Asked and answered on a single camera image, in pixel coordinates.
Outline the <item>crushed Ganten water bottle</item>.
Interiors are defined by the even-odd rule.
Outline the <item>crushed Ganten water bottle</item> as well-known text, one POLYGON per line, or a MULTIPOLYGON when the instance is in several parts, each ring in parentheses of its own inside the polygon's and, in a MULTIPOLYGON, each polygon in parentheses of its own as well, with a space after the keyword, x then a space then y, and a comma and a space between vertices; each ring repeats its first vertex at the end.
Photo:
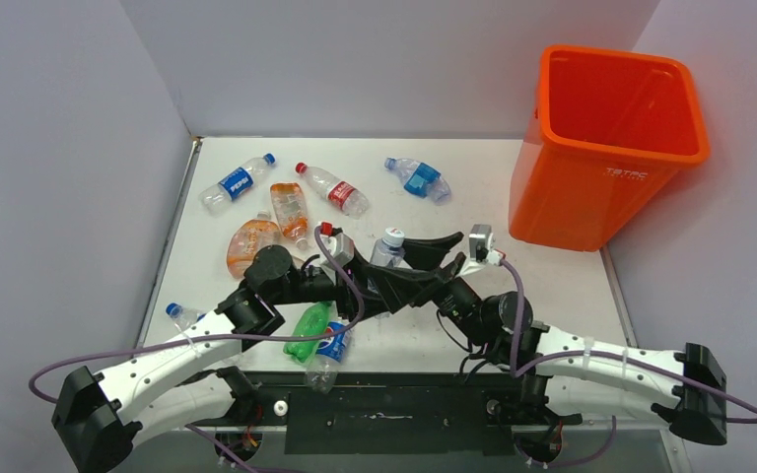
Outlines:
POLYGON ((370 263, 379 267, 398 267, 404 257, 405 233, 399 228, 386 228, 374 245, 370 263))

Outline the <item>green plastic bottle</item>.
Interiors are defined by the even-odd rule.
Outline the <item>green plastic bottle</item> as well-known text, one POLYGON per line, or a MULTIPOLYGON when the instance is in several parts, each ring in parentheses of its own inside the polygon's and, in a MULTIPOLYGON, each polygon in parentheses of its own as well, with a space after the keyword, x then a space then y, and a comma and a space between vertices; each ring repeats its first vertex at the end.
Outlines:
MULTIPOLYGON (((295 326, 292 336, 314 337, 324 333, 330 321, 333 302, 321 302, 307 308, 295 326)), ((283 346, 283 353, 293 362, 305 365, 314 355, 319 340, 291 341, 283 346)))

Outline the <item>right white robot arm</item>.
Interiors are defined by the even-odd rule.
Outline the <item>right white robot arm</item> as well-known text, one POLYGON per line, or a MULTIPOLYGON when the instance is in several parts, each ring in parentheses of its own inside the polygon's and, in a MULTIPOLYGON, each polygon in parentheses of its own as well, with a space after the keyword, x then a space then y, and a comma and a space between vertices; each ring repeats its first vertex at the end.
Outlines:
POLYGON ((410 305, 434 304, 474 347, 473 359, 514 370, 518 409, 531 422, 602 414, 662 421, 698 444, 727 442, 726 376, 704 345, 671 351, 596 341, 534 320, 520 292, 482 299, 459 277, 432 273, 410 287, 410 305))

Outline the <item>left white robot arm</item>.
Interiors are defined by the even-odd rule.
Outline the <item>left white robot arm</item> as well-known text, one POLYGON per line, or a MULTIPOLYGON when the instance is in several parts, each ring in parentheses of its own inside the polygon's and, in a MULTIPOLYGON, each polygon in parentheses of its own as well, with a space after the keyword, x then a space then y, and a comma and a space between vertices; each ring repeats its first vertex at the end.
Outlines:
POLYGON ((461 232, 403 245, 405 267, 368 263, 339 228, 318 227, 315 237, 327 268, 299 269, 282 245, 261 249, 239 287, 216 308, 164 344, 118 352, 122 363, 91 372, 87 357, 63 381, 52 417, 54 430, 80 472, 108 472, 156 433, 146 423, 147 408, 161 397, 181 394, 181 385, 211 365, 263 342, 280 341, 282 304, 333 302, 347 313, 348 327, 380 313, 426 303, 448 284, 454 270, 441 268, 461 232), (336 255, 322 244, 331 235, 336 255))

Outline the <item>orange plastic bin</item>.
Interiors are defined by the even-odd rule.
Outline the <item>orange plastic bin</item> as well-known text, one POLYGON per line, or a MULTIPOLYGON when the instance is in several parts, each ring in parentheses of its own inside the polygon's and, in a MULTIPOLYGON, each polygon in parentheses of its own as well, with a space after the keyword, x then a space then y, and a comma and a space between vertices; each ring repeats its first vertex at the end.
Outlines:
POLYGON ((509 232, 528 243, 599 250, 710 152, 694 79, 681 62, 548 46, 512 176, 509 232))

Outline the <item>crushed blue label bottle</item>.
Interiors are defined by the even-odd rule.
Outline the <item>crushed blue label bottle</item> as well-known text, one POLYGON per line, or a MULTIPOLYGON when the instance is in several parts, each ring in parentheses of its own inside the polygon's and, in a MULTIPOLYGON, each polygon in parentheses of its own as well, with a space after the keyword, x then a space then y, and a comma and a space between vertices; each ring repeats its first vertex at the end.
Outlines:
POLYGON ((450 201, 450 186, 443 175, 430 165, 411 159, 386 158, 384 168, 399 179, 409 194, 430 199, 436 205, 450 201))

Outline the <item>red cap water bottle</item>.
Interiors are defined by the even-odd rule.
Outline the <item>red cap water bottle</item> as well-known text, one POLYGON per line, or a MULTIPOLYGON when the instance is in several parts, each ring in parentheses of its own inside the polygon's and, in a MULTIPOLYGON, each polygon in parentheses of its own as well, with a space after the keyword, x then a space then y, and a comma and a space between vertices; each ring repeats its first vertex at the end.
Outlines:
POLYGON ((370 209, 370 201, 363 192, 328 170, 297 163, 295 171, 317 195, 345 216, 359 219, 370 209))

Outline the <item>crushed orange label bottle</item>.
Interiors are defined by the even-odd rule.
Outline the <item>crushed orange label bottle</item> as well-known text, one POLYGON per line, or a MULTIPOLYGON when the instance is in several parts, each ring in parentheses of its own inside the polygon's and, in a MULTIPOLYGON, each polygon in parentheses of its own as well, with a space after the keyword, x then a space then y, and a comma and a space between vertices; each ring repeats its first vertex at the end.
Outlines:
POLYGON ((305 194, 296 182, 278 182, 270 186, 270 197, 283 237, 299 250, 309 247, 309 212, 305 194))

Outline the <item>flat orange crushed bottle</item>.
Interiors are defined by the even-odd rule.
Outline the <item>flat orange crushed bottle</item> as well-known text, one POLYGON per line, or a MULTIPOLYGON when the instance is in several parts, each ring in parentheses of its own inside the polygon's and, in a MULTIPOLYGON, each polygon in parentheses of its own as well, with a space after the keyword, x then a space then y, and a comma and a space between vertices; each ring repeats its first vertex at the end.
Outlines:
POLYGON ((266 210, 259 211, 255 218, 242 224, 227 248, 226 265, 231 276, 241 280, 256 254, 266 246, 278 244, 281 236, 279 226, 266 210))

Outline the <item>clear Pepsi bottle top left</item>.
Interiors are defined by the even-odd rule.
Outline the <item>clear Pepsi bottle top left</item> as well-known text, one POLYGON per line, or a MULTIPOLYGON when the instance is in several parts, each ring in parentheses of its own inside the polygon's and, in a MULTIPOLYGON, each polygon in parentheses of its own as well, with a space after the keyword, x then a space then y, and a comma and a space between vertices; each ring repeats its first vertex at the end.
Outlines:
POLYGON ((227 211, 241 196, 275 168, 276 158, 267 153, 252 158, 199 194, 199 202, 212 216, 227 211))

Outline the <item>blue cap bottle left edge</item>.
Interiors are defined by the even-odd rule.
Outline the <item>blue cap bottle left edge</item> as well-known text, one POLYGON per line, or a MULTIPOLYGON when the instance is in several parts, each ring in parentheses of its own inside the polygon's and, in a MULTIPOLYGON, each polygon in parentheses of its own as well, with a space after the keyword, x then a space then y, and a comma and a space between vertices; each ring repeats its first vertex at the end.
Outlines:
POLYGON ((170 303, 166 306, 166 314, 179 333, 183 333, 196 325, 207 314, 196 308, 170 303))

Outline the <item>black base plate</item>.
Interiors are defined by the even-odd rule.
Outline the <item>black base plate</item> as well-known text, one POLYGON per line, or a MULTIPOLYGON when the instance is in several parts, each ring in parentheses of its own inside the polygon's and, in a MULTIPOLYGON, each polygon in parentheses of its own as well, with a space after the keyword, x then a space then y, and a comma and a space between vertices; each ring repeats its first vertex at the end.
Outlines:
POLYGON ((288 454, 511 455, 515 442, 550 453, 561 428, 583 421, 555 413, 547 380, 535 375, 344 372, 327 393, 297 372, 214 377, 229 387, 228 410, 198 417, 195 426, 283 428, 288 454))

